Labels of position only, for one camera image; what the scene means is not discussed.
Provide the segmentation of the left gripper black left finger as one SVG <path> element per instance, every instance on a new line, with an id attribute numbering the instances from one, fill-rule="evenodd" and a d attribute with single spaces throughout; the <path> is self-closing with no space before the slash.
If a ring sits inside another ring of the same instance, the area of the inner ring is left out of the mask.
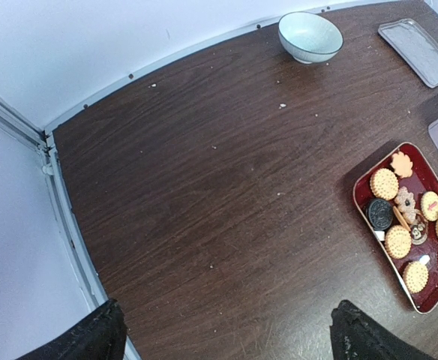
<path id="1" fill-rule="evenodd" d="M 125 315 L 109 299 L 76 325 L 21 359 L 123 359 L 127 338 Z"/>

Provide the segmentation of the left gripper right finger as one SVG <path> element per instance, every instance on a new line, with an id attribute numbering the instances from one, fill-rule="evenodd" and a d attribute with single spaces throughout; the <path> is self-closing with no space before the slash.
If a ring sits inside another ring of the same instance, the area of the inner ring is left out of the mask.
<path id="1" fill-rule="evenodd" d="M 431 359 L 381 326 L 351 301 L 331 312 L 331 348 L 335 359 Z"/>

